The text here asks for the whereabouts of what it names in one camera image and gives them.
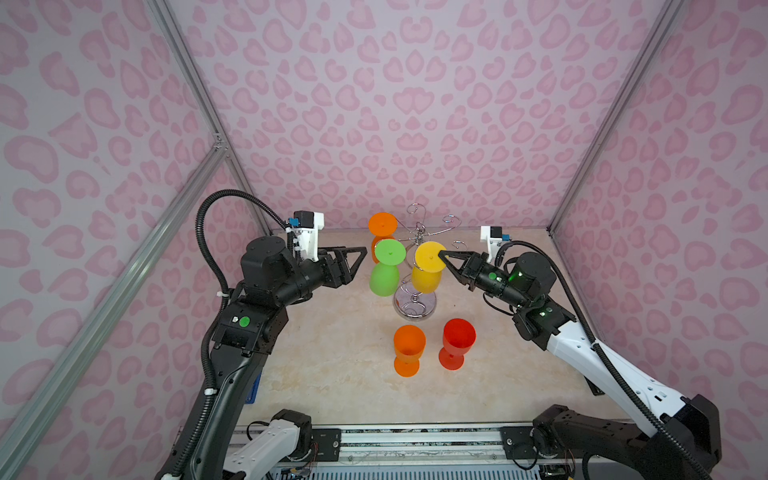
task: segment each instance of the beige marble surface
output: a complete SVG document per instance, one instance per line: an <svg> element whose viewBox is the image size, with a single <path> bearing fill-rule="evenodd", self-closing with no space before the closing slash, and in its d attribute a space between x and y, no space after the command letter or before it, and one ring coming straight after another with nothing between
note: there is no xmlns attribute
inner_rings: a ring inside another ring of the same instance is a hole
<svg viewBox="0 0 768 480"><path fill-rule="evenodd" d="M556 255L545 230L505 233ZM485 249L478 228L440 237L443 244L463 240L470 250ZM367 230L320 233L325 246L370 248L371 240ZM508 254L523 251L515 247ZM243 408L238 424L268 420L284 408L311 415L316 425L529 421L553 403L585 415L627 418L608 397L592 396L576 370L521 339L511 318L486 306L479 290L469 292L447 272L437 289L437 310L416 324L427 337L421 369L411 378L398 376L392 338L406 321L392 308L392 297L368 289L372 268L369 254L351 285L320 288L309 302L288 307L290 321L266 362L256 402ZM567 305L559 284L552 296ZM471 322L478 338L465 365L450 372L438 352L442 328L455 317Z"/></svg>

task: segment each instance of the aluminum frame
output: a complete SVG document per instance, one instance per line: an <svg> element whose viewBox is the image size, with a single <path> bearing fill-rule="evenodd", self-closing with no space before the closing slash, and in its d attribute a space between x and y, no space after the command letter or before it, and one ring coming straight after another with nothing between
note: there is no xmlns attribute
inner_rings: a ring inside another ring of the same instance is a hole
<svg viewBox="0 0 768 480"><path fill-rule="evenodd" d="M224 128L224 125L219 118L219 114L216 112L214 102L211 99L208 90L205 88L200 72L197 70L197 66L195 65L192 54L184 40L184 34L179 27L179 22L176 19L174 10L170 7L167 0L146 0L146 3L152 11L157 26L165 37L165 41L168 43L171 54L176 58L176 62L181 68L181 73L190 85L192 95L195 97L195 100L197 100L197 104L200 105L200 112L205 118L206 123L208 123L211 134L229 153L226 160L230 166L230 171L234 176L238 188L257 197L246 177L243 164L240 162L235 150L231 147L232 142L227 135L227 130ZM264 213L250 202L248 203L248 208L259 224L261 230L266 235L272 235L272 228L267 222Z"/></svg>
<svg viewBox="0 0 768 480"><path fill-rule="evenodd" d="M27 464L226 156L227 151L220 144L211 148L136 250L127 268L19 412L0 445L0 480L16 478Z"/></svg>
<svg viewBox="0 0 768 480"><path fill-rule="evenodd" d="M667 0L661 7L661 13L656 17L653 26L651 26L650 32L645 38L640 52L634 59L614 103L611 104L611 108L608 110L608 114L605 116L605 120L603 120L598 133L594 136L592 143L584 154L584 160L579 165L573 180L568 185L562 202L560 202L558 209L554 212L552 221L547 227L550 235L557 235L562 227L568 211L571 209L571 205L576 200L576 195L584 186L589 173L598 162L606 140L616 129L618 122L621 120L621 115L627 110L646 73L681 18L682 15L680 13L687 6L687 3L688 0Z"/></svg>

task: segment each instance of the round metal base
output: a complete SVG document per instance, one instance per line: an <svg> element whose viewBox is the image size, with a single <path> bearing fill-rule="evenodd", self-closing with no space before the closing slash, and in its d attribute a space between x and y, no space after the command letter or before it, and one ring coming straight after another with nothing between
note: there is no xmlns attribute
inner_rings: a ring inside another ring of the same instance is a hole
<svg viewBox="0 0 768 480"><path fill-rule="evenodd" d="M408 281L402 283L392 296L392 305L402 318L409 322L420 322L435 312L437 296L417 291L413 283Z"/></svg>

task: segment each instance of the pink heart pattern wallpaper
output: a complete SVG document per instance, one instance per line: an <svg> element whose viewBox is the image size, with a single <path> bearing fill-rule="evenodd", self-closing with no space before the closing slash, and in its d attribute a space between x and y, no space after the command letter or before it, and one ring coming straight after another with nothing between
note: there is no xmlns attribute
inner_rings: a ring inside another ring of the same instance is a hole
<svg viewBox="0 0 768 480"><path fill-rule="evenodd" d="M200 202L237 188L220 167L19 478L152 478L202 382L200 340L218 311L218 282L194 233ZM245 200L208 210L208 247L234 286L258 233Z"/></svg>
<svg viewBox="0 0 768 480"><path fill-rule="evenodd" d="M691 2L557 236L602 338L720 409L719 480L768 475L765 25Z"/></svg>
<svg viewBox="0 0 768 480"><path fill-rule="evenodd" d="M0 6L0 435L210 150L147 14Z"/></svg>
<svg viewBox="0 0 768 480"><path fill-rule="evenodd" d="M174 0L254 190L545 226L661 0Z"/></svg>

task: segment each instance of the blue object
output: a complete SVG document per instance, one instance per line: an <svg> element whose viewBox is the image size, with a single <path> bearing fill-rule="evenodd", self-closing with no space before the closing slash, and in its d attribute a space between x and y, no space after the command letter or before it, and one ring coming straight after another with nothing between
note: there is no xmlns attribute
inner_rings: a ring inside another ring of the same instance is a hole
<svg viewBox="0 0 768 480"><path fill-rule="evenodd" d="M253 387L250 389L250 393L248 394L248 397L245 399L245 403L253 403L256 401L256 392L259 391L259 380L261 380L261 374L259 374L258 377L256 377L256 382L253 382Z"/></svg>

